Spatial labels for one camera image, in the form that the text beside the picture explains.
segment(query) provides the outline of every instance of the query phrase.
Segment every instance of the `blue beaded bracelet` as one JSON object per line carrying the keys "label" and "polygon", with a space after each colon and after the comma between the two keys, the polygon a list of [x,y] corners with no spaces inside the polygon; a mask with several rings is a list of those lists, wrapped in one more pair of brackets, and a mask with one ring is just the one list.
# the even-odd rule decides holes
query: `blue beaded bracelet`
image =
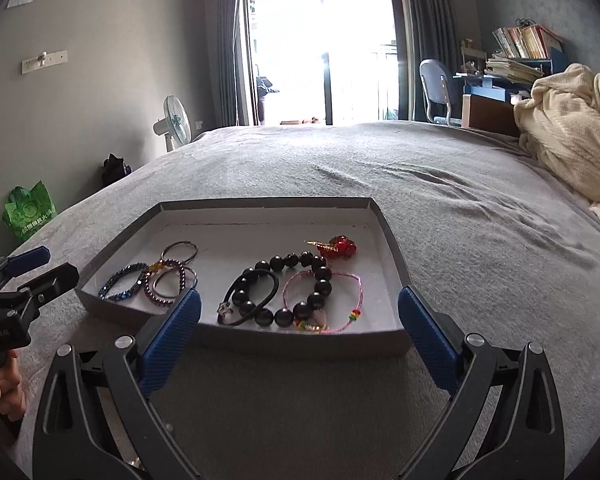
{"label": "blue beaded bracelet", "polygon": [[[148,268],[147,264],[139,262],[139,263],[136,263],[136,264],[128,265],[128,266],[124,267],[123,269],[120,269],[118,272],[116,272],[113,276],[111,276],[107,280],[107,283],[105,283],[102,286],[102,288],[98,292],[98,297],[101,300],[109,300],[109,301],[123,301],[123,300],[128,300],[138,290],[140,290],[142,288],[142,279],[141,279],[141,277],[142,277],[142,275],[144,274],[144,272],[145,272],[145,270],[147,268]],[[111,290],[111,287],[114,286],[117,282],[119,282],[119,280],[123,276],[131,274],[132,272],[136,272],[138,270],[140,271],[140,276],[138,277],[137,280],[135,280],[134,284],[130,288],[128,288],[127,290],[123,290],[122,292],[119,292],[117,294],[113,294],[112,296],[108,296],[107,297],[107,293]]]}

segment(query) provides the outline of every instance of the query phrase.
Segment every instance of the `jewelry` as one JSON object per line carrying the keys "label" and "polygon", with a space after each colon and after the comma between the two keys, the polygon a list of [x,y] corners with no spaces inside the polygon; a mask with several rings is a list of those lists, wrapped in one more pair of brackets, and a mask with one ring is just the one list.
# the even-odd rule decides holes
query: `jewelry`
{"label": "jewelry", "polygon": [[[196,288],[198,286],[198,274],[196,273],[195,270],[191,269],[190,267],[187,267],[186,265],[183,265],[185,270],[188,270],[191,274],[193,274],[193,283],[190,285],[189,288]],[[175,272],[176,270],[178,270],[176,267],[173,267],[171,269],[166,270],[165,272],[161,273],[161,274],[156,274],[156,277],[154,279],[153,284],[151,285],[151,290],[153,291],[153,293],[158,296],[158,298],[163,298],[164,300],[175,300],[179,294],[177,294],[176,296],[167,296],[166,294],[162,294],[160,292],[158,292],[158,283],[160,283],[160,280],[163,279],[167,274],[171,273],[171,272]]]}
{"label": "jewelry", "polygon": [[134,284],[127,290],[123,290],[122,292],[113,294],[112,296],[109,296],[108,298],[106,298],[106,295],[111,290],[111,287],[114,286],[120,280],[120,278],[122,278],[123,276],[126,276],[128,274],[131,274],[132,272],[136,272],[136,270],[139,270],[140,275],[142,276],[142,274],[144,273],[144,271],[147,267],[148,267],[147,264],[139,262],[137,264],[130,264],[130,265],[124,267],[123,269],[120,269],[118,272],[116,272],[114,275],[112,275],[107,280],[107,283],[105,283],[102,286],[102,288],[98,292],[98,297],[101,300],[109,300],[109,301],[128,300],[128,298],[131,298],[142,287],[142,279],[140,277],[138,277],[138,279],[134,282]]}
{"label": "jewelry", "polygon": [[303,252],[299,257],[293,253],[288,254],[285,258],[274,256],[268,262],[262,260],[253,267],[244,269],[242,276],[234,283],[234,294],[231,297],[231,301],[238,307],[240,315],[247,317],[250,311],[253,310],[253,302],[249,300],[249,288],[258,280],[257,274],[253,273],[255,270],[280,272],[285,266],[291,268],[298,263],[303,267],[312,267],[311,271],[306,272],[312,274],[316,279],[314,292],[307,297],[306,301],[300,301],[296,304],[293,310],[285,306],[273,314],[272,311],[263,306],[254,314],[253,318],[257,325],[261,327],[271,326],[275,322],[276,325],[282,328],[291,326],[294,319],[311,319],[314,310],[324,307],[325,298],[331,293],[331,283],[329,283],[331,269],[327,267],[327,260],[323,256],[315,256],[308,251]]}
{"label": "jewelry", "polygon": [[144,285],[144,295],[149,299],[149,301],[151,301],[152,303],[155,303],[158,306],[168,306],[170,304],[173,304],[173,299],[172,300],[164,300],[162,298],[159,298],[152,290],[151,287],[149,285],[149,281],[151,279],[151,277],[156,274],[158,271],[162,270],[165,267],[173,267],[175,269],[178,269],[178,273],[180,274],[180,290],[179,293],[182,293],[182,291],[186,288],[187,286],[187,279],[186,279],[186,274],[185,274],[185,270],[184,270],[184,265],[182,263],[180,263],[178,260],[159,260],[158,262],[155,262],[154,264],[151,264],[150,266],[148,266],[145,271],[142,273],[142,283]]}
{"label": "jewelry", "polygon": [[329,240],[328,244],[323,242],[307,242],[310,245],[315,245],[318,248],[320,256],[325,258],[344,258],[348,260],[354,254],[358,248],[352,240],[346,236],[340,235],[335,236]]}
{"label": "jewelry", "polygon": [[166,254],[172,250],[174,247],[177,247],[179,245],[190,245],[191,247],[193,247],[193,254],[187,258],[186,260],[182,260],[182,264],[183,265],[187,265],[190,261],[193,260],[193,258],[196,257],[196,255],[198,254],[198,246],[192,242],[189,242],[188,240],[182,240],[180,242],[175,242],[171,245],[167,245],[164,250],[162,251],[162,254],[160,254],[160,259],[164,260],[164,257],[166,256]]}
{"label": "jewelry", "polygon": [[[296,272],[291,278],[289,278],[289,281],[286,282],[284,288],[282,289],[282,303],[284,304],[285,309],[288,309],[288,302],[286,300],[286,291],[288,289],[289,283],[291,283],[296,278],[299,278],[300,276],[311,276],[312,274],[315,275],[315,273],[311,270],[301,270],[299,272]],[[343,330],[346,330],[347,327],[349,327],[349,325],[351,325],[351,323],[354,323],[355,321],[357,321],[358,318],[360,317],[360,315],[362,314],[362,311],[360,309],[362,308],[363,291],[362,291],[362,280],[360,279],[360,276],[358,276],[356,274],[351,274],[349,272],[339,272],[337,270],[331,271],[331,274],[333,276],[349,276],[350,278],[353,278],[358,282],[358,292],[359,292],[358,305],[349,314],[349,320],[340,328],[330,330],[327,327],[326,314],[324,313],[324,311],[321,308],[318,308],[318,309],[314,309],[314,311],[312,312],[312,316],[314,319],[316,319],[318,321],[318,324],[317,325],[309,324],[309,323],[307,323],[308,318],[307,319],[299,319],[296,317],[294,324],[298,328],[300,328],[302,330],[308,330],[310,332],[321,333],[321,334],[335,334],[338,332],[342,332]]]}
{"label": "jewelry", "polygon": [[[229,303],[229,297],[231,296],[231,293],[234,292],[234,290],[236,290],[237,286],[239,286],[240,284],[243,283],[242,280],[248,280],[248,282],[255,283],[258,280],[259,276],[270,276],[273,279],[273,288],[271,289],[271,292],[267,295],[267,297],[264,300],[262,300],[257,305],[254,304],[253,301],[249,301],[248,299],[246,301],[242,302],[239,307],[240,316],[242,316],[242,317],[236,321],[232,321],[231,323],[225,323],[224,322],[225,318],[234,313],[234,310],[231,308],[231,303]],[[276,293],[278,292],[279,286],[280,286],[280,282],[278,281],[278,277],[268,269],[247,269],[247,270],[245,270],[232,283],[232,285],[229,287],[229,290],[224,295],[224,300],[218,306],[218,310],[217,310],[218,324],[226,325],[226,326],[238,326],[253,317],[256,318],[256,323],[260,324],[257,321],[258,316],[263,311],[264,306],[267,303],[269,303],[269,301],[271,301],[273,299],[273,297],[276,295]]]}

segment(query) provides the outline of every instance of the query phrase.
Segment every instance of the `chair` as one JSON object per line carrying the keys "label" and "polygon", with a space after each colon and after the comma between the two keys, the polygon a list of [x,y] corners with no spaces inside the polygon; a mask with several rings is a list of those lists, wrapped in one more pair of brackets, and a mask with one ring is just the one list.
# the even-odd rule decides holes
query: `chair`
{"label": "chair", "polygon": [[[460,92],[456,89],[453,76],[446,66],[435,59],[425,59],[420,64],[420,79],[422,79],[422,91],[424,92],[429,122],[448,126],[462,126],[460,119],[451,117],[452,106],[460,103]],[[432,102],[446,105],[446,118],[431,116]]]}

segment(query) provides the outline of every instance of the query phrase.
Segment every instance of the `human hand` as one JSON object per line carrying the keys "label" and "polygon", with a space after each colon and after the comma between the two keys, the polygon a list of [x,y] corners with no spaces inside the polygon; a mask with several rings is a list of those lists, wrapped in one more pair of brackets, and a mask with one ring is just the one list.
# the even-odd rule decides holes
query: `human hand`
{"label": "human hand", "polygon": [[27,401],[20,381],[18,350],[8,350],[7,359],[0,368],[0,413],[10,421],[20,420],[27,409]]}

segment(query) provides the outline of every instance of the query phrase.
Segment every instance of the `red beaded ornament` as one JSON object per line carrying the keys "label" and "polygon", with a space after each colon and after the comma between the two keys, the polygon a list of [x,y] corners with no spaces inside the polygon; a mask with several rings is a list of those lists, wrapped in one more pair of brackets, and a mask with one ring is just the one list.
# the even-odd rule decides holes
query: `red beaded ornament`
{"label": "red beaded ornament", "polygon": [[323,242],[307,243],[315,245],[320,256],[327,259],[344,258],[345,260],[348,260],[356,254],[356,250],[358,249],[355,243],[344,235],[333,237],[327,244]]}

